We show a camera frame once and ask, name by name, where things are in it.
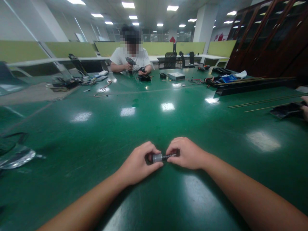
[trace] black chair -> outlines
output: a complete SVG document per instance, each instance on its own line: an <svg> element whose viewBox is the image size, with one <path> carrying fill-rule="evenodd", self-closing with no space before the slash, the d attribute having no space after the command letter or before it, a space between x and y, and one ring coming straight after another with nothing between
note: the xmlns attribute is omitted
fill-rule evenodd
<svg viewBox="0 0 308 231"><path fill-rule="evenodd" d="M185 66L185 58L182 51L180 51L179 55L181 56L182 59L182 68L195 68L194 65Z"/></svg>
<svg viewBox="0 0 308 231"><path fill-rule="evenodd" d="M176 64L176 52L167 52L163 61L158 60L158 69L175 69Z"/></svg>
<svg viewBox="0 0 308 231"><path fill-rule="evenodd" d="M194 52L189 52L189 65L200 66L201 63L195 62Z"/></svg>

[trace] green partition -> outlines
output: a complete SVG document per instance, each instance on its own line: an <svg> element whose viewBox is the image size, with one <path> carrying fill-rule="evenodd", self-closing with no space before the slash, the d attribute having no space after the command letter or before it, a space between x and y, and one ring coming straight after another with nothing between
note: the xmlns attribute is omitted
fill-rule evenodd
<svg viewBox="0 0 308 231"><path fill-rule="evenodd" d="M45 44L57 58L67 58L68 54L73 54L77 57L96 57L96 53L90 43L46 42Z"/></svg>
<svg viewBox="0 0 308 231"><path fill-rule="evenodd" d="M0 60L17 63L37 59L47 59L48 55L34 41L0 41Z"/></svg>
<svg viewBox="0 0 308 231"><path fill-rule="evenodd" d="M211 42L208 55L230 57L235 46L236 40Z"/></svg>
<svg viewBox="0 0 308 231"><path fill-rule="evenodd" d="M150 56L164 56L167 52L173 51L171 42L144 42L143 48L147 50Z"/></svg>
<svg viewBox="0 0 308 231"><path fill-rule="evenodd" d="M189 52L194 52L195 54L203 54L205 47L205 42L177 42L176 52L179 54L180 51L187 55Z"/></svg>
<svg viewBox="0 0 308 231"><path fill-rule="evenodd" d="M95 43L100 56L102 57L110 57L116 48L121 46L120 42L98 42Z"/></svg>

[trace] red sign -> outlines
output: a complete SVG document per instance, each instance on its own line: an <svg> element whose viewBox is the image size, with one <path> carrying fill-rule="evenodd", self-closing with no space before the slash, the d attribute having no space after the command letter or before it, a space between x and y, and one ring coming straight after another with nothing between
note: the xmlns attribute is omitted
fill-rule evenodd
<svg viewBox="0 0 308 231"><path fill-rule="evenodd" d="M172 38L170 39L170 42L173 42L173 43L175 43L176 42L176 40L174 39L174 37L172 36Z"/></svg>

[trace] electronic component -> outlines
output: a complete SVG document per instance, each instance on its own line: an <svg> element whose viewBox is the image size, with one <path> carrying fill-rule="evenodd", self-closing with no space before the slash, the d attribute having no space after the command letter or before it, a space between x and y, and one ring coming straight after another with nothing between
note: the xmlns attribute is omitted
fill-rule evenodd
<svg viewBox="0 0 308 231"><path fill-rule="evenodd" d="M171 80L183 80L185 79L185 75L179 72L169 73L168 74L169 79Z"/></svg>
<svg viewBox="0 0 308 231"><path fill-rule="evenodd" d="M149 81L151 81L151 76L149 76L149 75L138 75L138 79L141 82L143 82L143 81L149 82Z"/></svg>
<svg viewBox="0 0 308 231"><path fill-rule="evenodd" d="M161 73L161 74L160 74L160 78L161 78L161 79L165 79L166 77L167 77L167 75L166 75L165 73Z"/></svg>
<svg viewBox="0 0 308 231"><path fill-rule="evenodd" d="M163 162L163 160L167 160L171 156L178 156L178 155L177 154L172 154L172 155L163 156L161 153L160 154L153 154L152 155L152 162L153 163Z"/></svg>

